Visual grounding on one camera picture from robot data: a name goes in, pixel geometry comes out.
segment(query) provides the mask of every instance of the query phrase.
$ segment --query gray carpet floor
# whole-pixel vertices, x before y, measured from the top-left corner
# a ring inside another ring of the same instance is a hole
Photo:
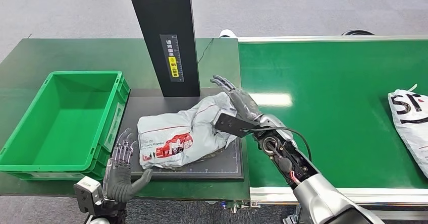
[[[238,36],[340,35],[349,29],[428,35],[428,0],[193,0],[193,10],[196,37],[215,37],[226,28]],[[27,37],[142,35],[130,0],[0,0],[0,61]],[[263,206],[230,214],[218,204],[158,200],[133,200],[128,207],[128,223],[281,223],[293,210]],[[0,223],[85,219],[71,198],[2,196],[0,209]]]

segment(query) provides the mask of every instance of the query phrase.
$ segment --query table edge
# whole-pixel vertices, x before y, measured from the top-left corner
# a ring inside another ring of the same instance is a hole
[[[428,35],[408,36],[259,36],[239,37],[238,43],[310,42],[310,41],[386,41],[386,40],[428,40]]]
[[[338,188],[357,204],[427,206],[428,189]],[[290,187],[250,187],[251,201],[259,204],[298,204]]]

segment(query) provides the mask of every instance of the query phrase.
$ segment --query black robotic glove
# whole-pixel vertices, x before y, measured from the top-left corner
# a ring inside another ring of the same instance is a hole
[[[102,188],[106,199],[126,203],[150,182],[153,170],[147,169],[141,178],[131,183],[130,160],[134,147],[138,145],[137,141],[129,143],[131,135],[130,129],[127,129],[119,136],[112,157],[107,163]]]
[[[210,82],[217,84],[229,96],[241,119],[254,121],[262,115],[256,102],[245,90],[235,87],[229,80],[219,75],[213,75]]]

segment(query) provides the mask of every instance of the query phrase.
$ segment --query plastic mailer bag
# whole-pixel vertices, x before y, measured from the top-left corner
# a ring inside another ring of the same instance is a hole
[[[397,89],[388,94],[395,129],[428,178],[428,97]]]
[[[141,117],[137,129],[143,169],[181,167],[226,148],[236,136],[214,129],[221,113],[236,116],[224,92],[176,114]]]

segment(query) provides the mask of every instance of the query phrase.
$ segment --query cutting mat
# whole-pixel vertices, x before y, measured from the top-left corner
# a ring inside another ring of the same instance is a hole
[[[202,88],[201,97],[168,97],[164,98],[160,90],[132,89],[120,125],[119,133],[131,128],[134,140],[137,140],[137,123],[140,117],[154,116],[163,113],[176,113],[190,109],[202,98],[215,95],[217,88]],[[142,175],[139,163],[139,149],[134,150],[131,159],[131,172],[134,178]],[[223,152],[212,158],[194,162],[178,170],[153,168],[153,179],[244,179],[242,171],[241,139],[236,139]]]

